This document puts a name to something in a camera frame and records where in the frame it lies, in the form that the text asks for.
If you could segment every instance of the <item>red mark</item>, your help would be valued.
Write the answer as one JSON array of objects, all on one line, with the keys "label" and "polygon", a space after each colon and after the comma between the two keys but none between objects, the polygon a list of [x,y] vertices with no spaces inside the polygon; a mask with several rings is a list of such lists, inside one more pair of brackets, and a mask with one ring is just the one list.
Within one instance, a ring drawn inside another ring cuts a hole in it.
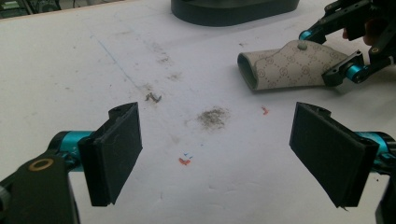
[{"label": "red mark", "polygon": [[267,115],[270,111],[267,109],[267,108],[265,108],[264,106],[262,106],[262,110],[264,111],[264,115]]},{"label": "red mark", "polygon": [[183,165],[188,165],[191,161],[190,160],[183,160],[183,159],[181,159],[181,158],[178,158],[178,161],[180,161],[180,163],[181,164],[183,164]]}]

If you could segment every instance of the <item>table surface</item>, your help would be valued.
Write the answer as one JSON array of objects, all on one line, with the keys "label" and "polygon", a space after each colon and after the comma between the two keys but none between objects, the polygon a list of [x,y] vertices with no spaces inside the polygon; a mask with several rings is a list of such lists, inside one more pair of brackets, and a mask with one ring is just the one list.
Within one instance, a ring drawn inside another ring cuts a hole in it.
[{"label": "table surface", "polygon": [[[0,178],[57,132],[96,130],[110,108],[138,102],[143,150],[116,204],[91,207],[84,174],[70,174],[82,223],[375,223],[388,178],[370,175],[359,207],[335,208],[290,149],[290,130],[304,102],[353,131],[396,136],[394,68],[360,85],[253,92],[236,63],[296,39],[329,3],[222,28],[179,20],[168,0],[1,20]],[[368,49],[340,33],[326,44]],[[161,101],[146,101],[150,92]],[[210,111],[218,122],[200,119]]]}]

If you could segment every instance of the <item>white tabletop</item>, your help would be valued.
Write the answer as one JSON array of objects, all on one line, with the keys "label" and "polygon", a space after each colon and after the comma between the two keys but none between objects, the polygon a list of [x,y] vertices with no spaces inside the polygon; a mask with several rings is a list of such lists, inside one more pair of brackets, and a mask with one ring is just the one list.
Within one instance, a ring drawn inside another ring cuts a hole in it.
[{"label": "white tabletop", "polygon": [[[91,207],[84,174],[70,174],[82,223],[375,223],[388,178],[370,175],[359,207],[337,209],[290,149],[290,130],[304,102],[353,131],[396,137],[394,68],[360,85],[253,92],[236,63],[296,39],[330,2],[223,28],[179,20],[170,0],[1,20],[0,178],[57,132],[94,131],[109,109],[138,102],[143,150],[117,203]],[[327,44],[368,49],[339,33]],[[146,101],[150,92],[161,101]],[[205,127],[198,118],[212,109],[221,122]]]}]

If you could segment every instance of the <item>patterned fabric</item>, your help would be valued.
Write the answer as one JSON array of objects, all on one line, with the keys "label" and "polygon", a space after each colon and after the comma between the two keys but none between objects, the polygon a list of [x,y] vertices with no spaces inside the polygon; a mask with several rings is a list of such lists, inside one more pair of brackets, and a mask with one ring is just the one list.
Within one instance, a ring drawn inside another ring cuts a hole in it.
[{"label": "patterned fabric", "polygon": [[239,70],[255,91],[324,86],[321,77],[347,56],[311,41],[293,40],[282,49],[240,53]]}]

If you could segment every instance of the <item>hand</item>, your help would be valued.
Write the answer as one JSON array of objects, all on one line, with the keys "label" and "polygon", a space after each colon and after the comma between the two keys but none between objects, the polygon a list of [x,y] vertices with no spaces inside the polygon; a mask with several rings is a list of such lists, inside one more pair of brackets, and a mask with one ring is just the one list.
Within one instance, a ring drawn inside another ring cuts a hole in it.
[{"label": "hand", "polygon": [[[387,26],[388,22],[383,19],[371,19],[367,21],[365,23],[366,35],[363,37],[364,43],[368,46],[372,46]],[[343,38],[347,39],[346,29],[344,29]]]}]

